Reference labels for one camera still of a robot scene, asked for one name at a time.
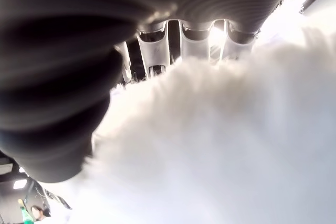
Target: ribbed hose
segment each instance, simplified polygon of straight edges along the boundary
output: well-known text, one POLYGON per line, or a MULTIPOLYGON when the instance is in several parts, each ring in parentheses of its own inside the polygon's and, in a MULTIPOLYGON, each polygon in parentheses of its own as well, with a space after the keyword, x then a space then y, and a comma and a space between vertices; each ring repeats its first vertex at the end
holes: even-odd
POLYGON ((153 19, 153 4, 171 8, 167 0, 0 0, 0 150, 31 177, 56 183, 80 172, 121 77, 113 45, 153 19))

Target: white fluffy fur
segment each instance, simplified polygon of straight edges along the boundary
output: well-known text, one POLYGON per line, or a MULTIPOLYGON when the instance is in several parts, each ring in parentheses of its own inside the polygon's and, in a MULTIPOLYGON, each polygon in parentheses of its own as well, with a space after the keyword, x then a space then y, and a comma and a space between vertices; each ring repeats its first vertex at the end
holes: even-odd
POLYGON ((70 223, 336 223, 336 43, 303 35, 128 86, 70 223))

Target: ceiling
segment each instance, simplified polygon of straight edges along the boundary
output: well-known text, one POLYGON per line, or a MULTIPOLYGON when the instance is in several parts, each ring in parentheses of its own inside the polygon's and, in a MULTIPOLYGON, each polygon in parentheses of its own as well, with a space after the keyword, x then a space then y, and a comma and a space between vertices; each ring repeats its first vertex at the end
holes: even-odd
MULTIPOLYGON (((315 0, 307 0, 304 4, 304 8, 307 8, 310 4, 312 4, 315 0)), ((145 78, 145 72, 143 68, 141 53, 138 41, 135 37, 127 41, 129 54, 131 58, 131 71, 133 73, 134 79, 142 80, 145 78)), ((177 21, 169 22, 169 48, 171 59, 176 59, 180 56, 180 32, 177 21)), ((3 153, 0 152, 0 158, 6 157, 3 153)), ((26 178, 25 173, 20 173, 19 166, 14 162, 14 160, 10 159, 10 162, 13 163, 13 170, 11 173, 0 175, 0 184, 3 182, 9 182, 12 180, 26 178)))

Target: dark hair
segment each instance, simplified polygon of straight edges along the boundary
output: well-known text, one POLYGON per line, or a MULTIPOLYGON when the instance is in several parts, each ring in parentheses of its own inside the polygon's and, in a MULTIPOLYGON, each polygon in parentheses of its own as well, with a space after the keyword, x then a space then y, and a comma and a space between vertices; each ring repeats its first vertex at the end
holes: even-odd
POLYGON ((33 206, 30 208, 30 210, 32 211, 33 208, 35 208, 36 210, 39 210, 40 212, 43 211, 42 208, 40 208, 39 206, 36 206, 36 205, 33 205, 33 206))

